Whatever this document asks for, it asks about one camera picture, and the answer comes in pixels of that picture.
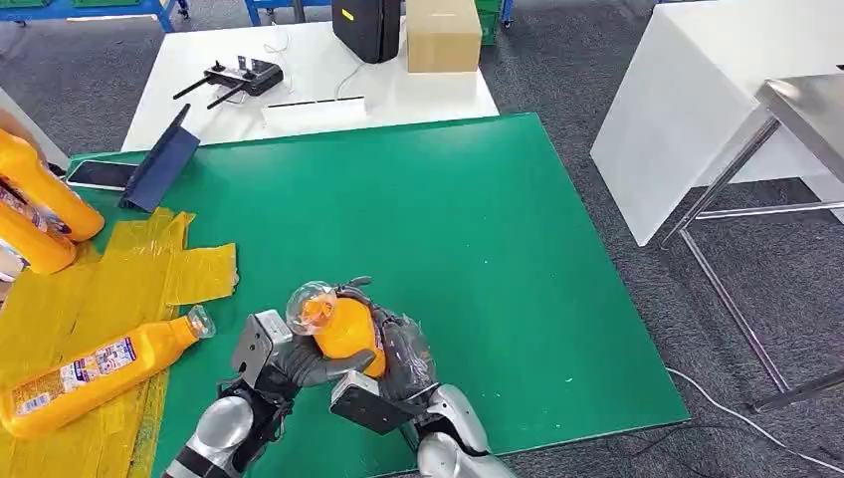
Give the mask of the robot left grey hand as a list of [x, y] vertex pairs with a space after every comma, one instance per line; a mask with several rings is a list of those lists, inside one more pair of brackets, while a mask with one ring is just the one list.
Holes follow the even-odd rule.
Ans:
[[273, 362], [271, 377], [296, 387], [316, 386], [342, 378], [350, 371], [363, 372], [375, 359], [375, 352], [363, 349], [348, 358], [329, 358], [311, 336], [293, 335]]

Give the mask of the robot right grey hand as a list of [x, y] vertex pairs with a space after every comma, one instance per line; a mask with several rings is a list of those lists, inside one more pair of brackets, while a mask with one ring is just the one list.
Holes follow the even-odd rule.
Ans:
[[379, 384], [382, 395], [391, 401], [419, 402], [439, 384], [428, 341], [416, 321], [376, 303], [362, 291], [370, 282], [370, 277], [361, 276], [333, 288], [339, 298], [363, 304], [372, 317], [386, 360]]

